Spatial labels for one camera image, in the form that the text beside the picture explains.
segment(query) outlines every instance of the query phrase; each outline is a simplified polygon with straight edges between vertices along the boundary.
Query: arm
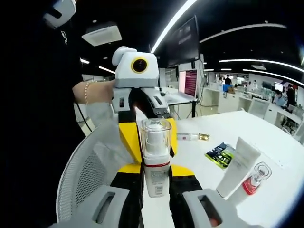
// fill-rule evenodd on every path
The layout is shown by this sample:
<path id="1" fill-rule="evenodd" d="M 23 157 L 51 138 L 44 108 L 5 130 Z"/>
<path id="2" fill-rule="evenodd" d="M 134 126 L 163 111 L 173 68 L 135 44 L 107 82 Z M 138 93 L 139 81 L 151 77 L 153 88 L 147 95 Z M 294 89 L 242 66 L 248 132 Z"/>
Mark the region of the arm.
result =
<path id="1" fill-rule="evenodd" d="M 114 83 L 115 81 L 91 83 L 87 89 L 88 103 L 111 102 Z M 75 100 L 78 103 L 86 104 L 85 86 L 86 82 L 79 82 L 73 87 Z"/>

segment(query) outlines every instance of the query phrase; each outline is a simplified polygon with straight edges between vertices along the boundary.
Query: clear bottle cap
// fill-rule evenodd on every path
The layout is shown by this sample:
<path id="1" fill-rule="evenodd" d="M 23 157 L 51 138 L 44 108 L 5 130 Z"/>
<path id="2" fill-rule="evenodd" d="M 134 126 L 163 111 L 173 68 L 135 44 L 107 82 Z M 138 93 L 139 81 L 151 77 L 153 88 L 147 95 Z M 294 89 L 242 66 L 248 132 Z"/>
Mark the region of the clear bottle cap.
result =
<path id="1" fill-rule="evenodd" d="M 144 157 L 170 153 L 171 124 L 165 119 L 146 119 L 141 124 L 142 152 Z"/>

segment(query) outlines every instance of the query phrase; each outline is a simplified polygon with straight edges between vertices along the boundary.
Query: white bottle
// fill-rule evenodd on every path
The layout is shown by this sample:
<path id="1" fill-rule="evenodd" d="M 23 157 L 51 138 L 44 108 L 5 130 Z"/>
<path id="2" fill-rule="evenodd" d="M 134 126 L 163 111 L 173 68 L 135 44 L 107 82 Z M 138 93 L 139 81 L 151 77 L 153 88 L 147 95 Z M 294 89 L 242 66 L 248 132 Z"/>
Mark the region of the white bottle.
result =
<path id="1" fill-rule="evenodd" d="M 165 119 L 142 120 L 141 141 L 149 196 L 169 194 L 170 122 Z"/>
<path id="2" fill-rule="evenodd" d="M 241 184 L 242 180 L 255 165 L 260 154 L 261 153 L 256 148 L 252 147 L 242 138 L 238 138 L 233 159 L 229 164 L 224 177 L 217 186 L 217 191 L 221 197 L 224 198 L 228 196 Z"/>

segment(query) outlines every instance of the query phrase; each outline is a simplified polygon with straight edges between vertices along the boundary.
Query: gray gripper part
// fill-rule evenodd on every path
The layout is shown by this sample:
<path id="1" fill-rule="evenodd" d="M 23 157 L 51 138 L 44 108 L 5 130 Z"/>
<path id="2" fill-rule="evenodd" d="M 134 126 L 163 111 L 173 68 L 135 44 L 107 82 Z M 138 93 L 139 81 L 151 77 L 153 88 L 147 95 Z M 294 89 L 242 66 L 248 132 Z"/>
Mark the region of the gray gripper part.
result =
<path id="1" fill-rule="evenodd" d="M 102 185 L 87 197 L 76 209 L 69 221 L 60 222 L 51 228 L 118 228 L 128 189 Z"/>
<path id="2" fill-rule="evenodd" d="M 184 192 L 183 196 L 188 204 L 195 228 L 211 228 L 206 211 L 218 215 L 220 220 L 219 228 L 261 228 L 251 226 L 238 217 L 237 209 L 233 204 L 227 202 L 220 195 L 211 190 L 203 189 L 198 191 Z"/>

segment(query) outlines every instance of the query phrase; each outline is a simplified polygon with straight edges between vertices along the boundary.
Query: white robot head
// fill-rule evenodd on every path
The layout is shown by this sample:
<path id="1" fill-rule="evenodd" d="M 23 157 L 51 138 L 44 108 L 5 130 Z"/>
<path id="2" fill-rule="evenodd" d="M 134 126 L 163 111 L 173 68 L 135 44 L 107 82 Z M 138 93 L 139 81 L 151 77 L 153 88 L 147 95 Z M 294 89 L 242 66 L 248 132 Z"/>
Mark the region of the white robot head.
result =
<path id="1" fill-rule="evenodd" d="M 155 87 L 159 75 L 156 56 L 128 47 L 118 48 L 112 57 L 116 88 Z"/>

